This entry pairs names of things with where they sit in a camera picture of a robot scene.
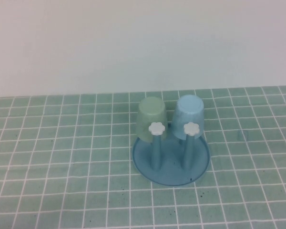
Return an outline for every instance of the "light blue cup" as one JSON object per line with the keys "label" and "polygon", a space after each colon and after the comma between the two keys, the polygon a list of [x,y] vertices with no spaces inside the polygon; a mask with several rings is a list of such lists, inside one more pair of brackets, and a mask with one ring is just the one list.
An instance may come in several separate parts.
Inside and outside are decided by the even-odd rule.
{"label": "light blue cup", "polygon": [[185,140],[184,125],[189,122],[199,125],[200,132],[195,135],[195,138],[199,138],[204,132],[204,103],[201,98],[192,94],[184,95],[177,101],[171,125],[172,133]]}

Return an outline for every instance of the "white wall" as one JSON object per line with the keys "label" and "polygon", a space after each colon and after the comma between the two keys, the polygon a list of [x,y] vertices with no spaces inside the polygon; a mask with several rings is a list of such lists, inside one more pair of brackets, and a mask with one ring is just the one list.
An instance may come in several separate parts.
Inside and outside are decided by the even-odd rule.
{"label": "white wall", "polygon": [[286,84],[286,0],[0,0],[0,96]]}

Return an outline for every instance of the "white flower knob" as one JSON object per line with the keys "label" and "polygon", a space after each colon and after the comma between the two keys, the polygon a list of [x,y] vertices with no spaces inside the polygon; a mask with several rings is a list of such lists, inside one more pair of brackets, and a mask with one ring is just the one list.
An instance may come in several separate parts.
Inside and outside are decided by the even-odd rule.
{"label": "white flower knob", "polygon": [[199,125],[196,123],[184,124],[184,132],[186,135],[194,136],[199,133]]}
{"label": "white flower knob", "polygon": [[148,130],[152,135],[162,135],[165,130],[165,126],[162,123],[152,123]]}

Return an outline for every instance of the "light green cup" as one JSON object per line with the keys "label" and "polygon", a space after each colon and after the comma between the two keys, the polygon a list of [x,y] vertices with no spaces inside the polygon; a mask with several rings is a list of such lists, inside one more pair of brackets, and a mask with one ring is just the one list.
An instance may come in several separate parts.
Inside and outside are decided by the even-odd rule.
{"label": "light green cup", "polygon": [[153,135],[148,127],[154,122],[160,122],[165,126],[165,131],[161,135],[161,139],[165,139],[167,135],[165,103],[162,99],[147,97],[140,102],[137,116],[136,133],[141,140],[145,142],[153,141]]}

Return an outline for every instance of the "round blue base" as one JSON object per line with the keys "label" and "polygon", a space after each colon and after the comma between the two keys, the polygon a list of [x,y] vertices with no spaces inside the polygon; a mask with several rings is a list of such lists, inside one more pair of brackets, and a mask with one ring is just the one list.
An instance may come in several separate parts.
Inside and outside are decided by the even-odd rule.
{"label": "round blue base", "polygon": [[137,138],[133,146],[133,163],[143,176],[152,182],[166,186],[181,186],[196,181],[208,168],[210,152],[206,141],[199,137],[194,144],[193,166],[189,170],[181,167],[184,144],[172,134],[162,141],[161,169],[151,168],[152,144]]}

